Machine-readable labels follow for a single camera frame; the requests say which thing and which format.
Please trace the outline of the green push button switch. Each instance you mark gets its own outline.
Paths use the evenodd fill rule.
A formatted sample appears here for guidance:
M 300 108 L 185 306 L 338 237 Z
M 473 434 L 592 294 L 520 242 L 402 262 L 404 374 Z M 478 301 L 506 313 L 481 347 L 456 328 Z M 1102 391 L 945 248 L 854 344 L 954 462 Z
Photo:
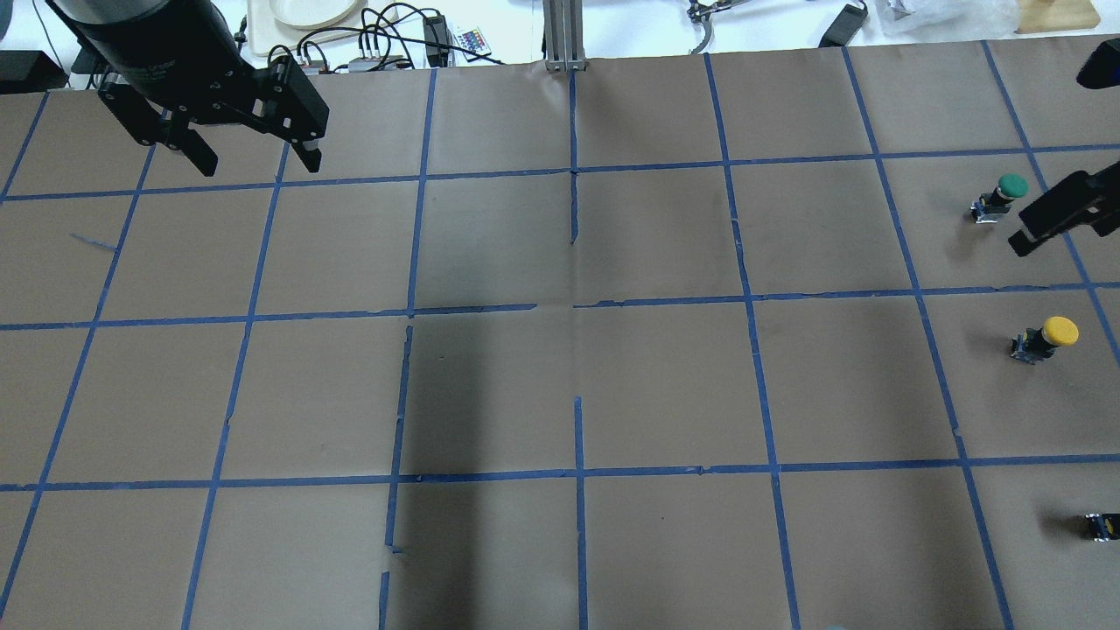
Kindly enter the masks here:
M 969 207 L 973 223 L 979 226 L 998 224 L 1011 210 L 1017 200 L 1023 200 L 1032 185 L 1019 174 L 1004 174 L 990 192 L 973 200 Z

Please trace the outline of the yellow push button switch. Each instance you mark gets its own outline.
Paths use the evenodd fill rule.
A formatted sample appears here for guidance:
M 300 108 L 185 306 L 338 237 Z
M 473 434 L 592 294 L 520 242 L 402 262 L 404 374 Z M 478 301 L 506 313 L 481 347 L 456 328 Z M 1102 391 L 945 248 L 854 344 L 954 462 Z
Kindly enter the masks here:
M 1027 364 L 1048 361 L 1060 348 L 1075 346 L 1080 336 L 1073 319 L 1052 316 L 1039 328 L 1027 328 L 1011 340 L 1011 358 Z

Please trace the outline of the black power adapter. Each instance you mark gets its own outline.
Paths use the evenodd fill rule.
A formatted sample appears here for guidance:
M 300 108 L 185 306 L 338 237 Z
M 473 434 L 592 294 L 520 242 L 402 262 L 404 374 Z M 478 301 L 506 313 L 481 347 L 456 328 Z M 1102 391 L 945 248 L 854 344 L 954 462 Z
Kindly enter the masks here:
M 867 1 L 855 1 L 855 3 L 846 3 L 843 8 L 836 13 L 836 19 L 832 24 L 829 24 L 825 31 L 821 36 L 819 43 L 816 43 L 816 48 L 831 48 L 831 47 L 844 47 L 851 44 L 855 39 L 857 33 L 864 29 L 864 25 L 867 24 L 869 17 L 869 7 Z

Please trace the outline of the white plate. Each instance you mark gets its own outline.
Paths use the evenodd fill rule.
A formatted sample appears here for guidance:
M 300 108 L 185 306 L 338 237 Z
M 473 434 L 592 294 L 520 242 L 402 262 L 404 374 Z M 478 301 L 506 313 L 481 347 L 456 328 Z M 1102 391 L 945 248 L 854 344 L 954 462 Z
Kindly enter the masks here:
M 328 25 L 338 25 L 340 20 L 363 7 L 364 1 L 304 1 L 276 0 L 269 1 L 269 11 L 276 21 L 296 31 L 316 31 Z

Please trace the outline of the aluminium frame post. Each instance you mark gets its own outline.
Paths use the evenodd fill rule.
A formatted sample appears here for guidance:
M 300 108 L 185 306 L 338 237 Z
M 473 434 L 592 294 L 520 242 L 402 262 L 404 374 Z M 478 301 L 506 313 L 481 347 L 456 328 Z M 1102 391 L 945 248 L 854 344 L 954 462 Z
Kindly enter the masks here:
M 542 11 L 545 68 L 552 74 L 584 71 L 584 1 L 545 0 Z

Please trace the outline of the rgb remote control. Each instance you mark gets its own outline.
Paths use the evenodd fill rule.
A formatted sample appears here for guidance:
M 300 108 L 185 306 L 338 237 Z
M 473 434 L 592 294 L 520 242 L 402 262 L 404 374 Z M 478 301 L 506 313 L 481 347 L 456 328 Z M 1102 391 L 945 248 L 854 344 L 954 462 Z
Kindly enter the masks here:
M 480 28 L 457 29 L 452 33 L 452 40 L 460 49 L 473 56 L 485 57 L 493 52 Z

